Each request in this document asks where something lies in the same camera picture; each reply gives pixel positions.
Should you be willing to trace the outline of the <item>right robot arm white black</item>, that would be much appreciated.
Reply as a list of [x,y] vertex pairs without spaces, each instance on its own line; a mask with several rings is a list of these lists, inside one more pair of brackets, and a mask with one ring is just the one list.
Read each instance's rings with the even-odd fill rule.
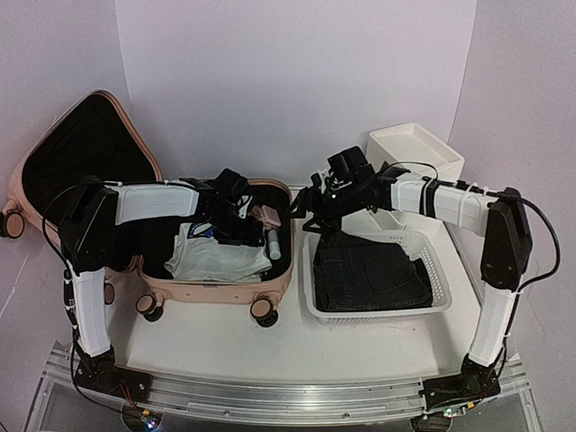
[[430,398],[457,402],[492,395],[499,382],[496,365],[504,363],[523,275],[533,247],[526,215],[528,202],[518,190],[501,192],[458,180],[449,182],[389,166],[362,183],[322,178],[301,189],[291,204],[295,219],[311,213],[303,228],[327,234],[341,229],[343,217],[362,209],[414,213],[469,230],[482,238],[481,312],[461,372],[426,381]]

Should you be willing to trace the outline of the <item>white three-drawer storage cabinet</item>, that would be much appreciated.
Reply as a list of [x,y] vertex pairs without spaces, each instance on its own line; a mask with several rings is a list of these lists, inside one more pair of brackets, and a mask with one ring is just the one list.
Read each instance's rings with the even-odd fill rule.
[[[369,134],[366,159],[379,170],[384,163],[404,161],[408,169],[423,175],[439,173],[441,180],[454,182],[460,178],[465,159],[437,136],[419,124],[404,123]],[[418,230],[435,234],[442,222],[398,211],[382,211],[372,215],[384,230]]]

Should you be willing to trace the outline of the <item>pink hard-shell suitcase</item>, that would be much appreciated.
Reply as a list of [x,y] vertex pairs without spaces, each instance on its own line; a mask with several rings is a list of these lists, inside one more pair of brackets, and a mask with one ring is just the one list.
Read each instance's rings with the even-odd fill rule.
[[13,172],[1,233],[41,230],[65,267],[73,325],[108,303],[109,271],[137,271],[148,321],[168,300],[238,303],[275,324],[291,282],[287,186],[224,169],[213,179],[165,180],[118,100],[97,91],[68,111]]

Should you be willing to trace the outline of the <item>white perforated plastic basket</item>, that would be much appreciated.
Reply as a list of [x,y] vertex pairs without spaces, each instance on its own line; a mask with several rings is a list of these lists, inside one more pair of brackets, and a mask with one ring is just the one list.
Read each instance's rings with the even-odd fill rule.
[[325,325],[409,320],[452,304],[437,252],[418,231],[308,233],[301,256],[308,310]]

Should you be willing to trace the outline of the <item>dark denim jeans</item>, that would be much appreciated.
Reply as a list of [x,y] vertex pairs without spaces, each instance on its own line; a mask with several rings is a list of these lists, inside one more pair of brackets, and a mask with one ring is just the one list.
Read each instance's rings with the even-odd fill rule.
[[400,311],[428,308],[433,303],[423,260],[410,259],[397,243],[342,231],[323,235],[312,265],[319,311]]

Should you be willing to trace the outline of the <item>white garment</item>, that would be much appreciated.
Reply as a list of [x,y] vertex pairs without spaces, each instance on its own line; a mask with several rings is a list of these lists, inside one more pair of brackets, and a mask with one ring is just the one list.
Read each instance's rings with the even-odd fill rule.
[[164,268],[178,281],[259,283],[273,264],[264,247],[220,244],[207,223],[182,223]]

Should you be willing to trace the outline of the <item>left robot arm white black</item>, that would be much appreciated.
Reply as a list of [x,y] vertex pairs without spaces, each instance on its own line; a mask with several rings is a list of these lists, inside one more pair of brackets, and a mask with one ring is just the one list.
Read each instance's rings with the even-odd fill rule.
[[72,373],[84,388],[125,395],[146,373],[119,368],[105,318],[105,276],[113,260],[117,229],[135,221],[193,218],[207,223],[216,240],[235,249],[261,248],[264,228],[242,208],[250,201],[248,181],[229,189],[194,179],[123,183],[87,177],[68,188],[70,199],[58,227],[65,265],[65,307],[80,366]]

